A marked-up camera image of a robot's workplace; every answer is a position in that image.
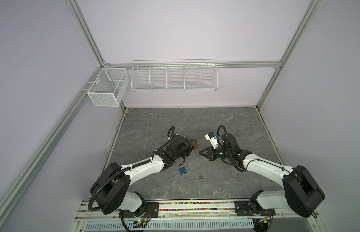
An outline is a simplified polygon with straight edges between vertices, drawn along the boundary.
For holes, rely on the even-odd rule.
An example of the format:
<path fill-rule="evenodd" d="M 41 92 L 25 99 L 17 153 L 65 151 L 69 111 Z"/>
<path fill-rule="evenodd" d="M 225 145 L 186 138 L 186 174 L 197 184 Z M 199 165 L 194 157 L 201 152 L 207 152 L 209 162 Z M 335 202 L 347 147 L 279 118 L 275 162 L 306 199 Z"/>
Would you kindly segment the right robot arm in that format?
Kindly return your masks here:
<path fill-rule="evenodd" d="M 278 164 L 241 149 L 234 135 L 224 132 L 209 132 L 205 135 L 211 147 L 199 154 L 209 161 L 220 159 L 241 173 L 254 172 L 282 187 L 278 191 L 258 190 L 249 201 L 236 209 L 260 216 L 272 210 L 292 210 L 297 215 L 315 217 L 316 208 L 325 200 L 325 194 L 304 166 Z"/>

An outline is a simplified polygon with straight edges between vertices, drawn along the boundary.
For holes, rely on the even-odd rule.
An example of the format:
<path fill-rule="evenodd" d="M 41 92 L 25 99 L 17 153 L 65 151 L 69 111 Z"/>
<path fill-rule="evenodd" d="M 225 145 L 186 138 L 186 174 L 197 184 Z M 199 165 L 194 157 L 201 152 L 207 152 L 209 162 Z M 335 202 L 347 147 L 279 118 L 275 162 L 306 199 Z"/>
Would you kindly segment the brass padlock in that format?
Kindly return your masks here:
<path fill-rule="evenodd" d="M 193 137 L 192 137 L 190 134 L 188 134 L 188 133 L 186 133 L 186 134 L 184 135 L 184 137 L 185 137 L 185 139 L 189 140 L 189 141 L 192 143 L 192 145 L 193 145 L 193 150 L 198 149 L 198 146 L 200 145 L 200 143 L 199 143 L 195 138 L 193 138 Z"/>

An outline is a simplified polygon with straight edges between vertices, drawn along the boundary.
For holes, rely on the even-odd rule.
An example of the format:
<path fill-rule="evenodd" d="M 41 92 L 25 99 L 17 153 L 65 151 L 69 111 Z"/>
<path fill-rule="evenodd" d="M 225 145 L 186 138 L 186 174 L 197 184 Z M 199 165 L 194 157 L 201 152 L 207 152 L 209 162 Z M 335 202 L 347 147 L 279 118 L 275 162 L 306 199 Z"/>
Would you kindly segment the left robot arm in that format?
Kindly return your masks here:
<path fill-rule="evenodd" d="M 102 211 L 104 215 L 122 210 L 134 217 L 142 217 L 149 209 L 146 200 L 138 192 L 129 192 L 137 181 L 160 173 L 175 165 L 178 159 L 186 160 L 198 141 L 191 136 L 175 134 L 175 125 L 167 132 L 167 141 L 157 148 L 150 157 L 126 165 L 116 162 L 109 164 L 90 188 L 88 211 Z"/>

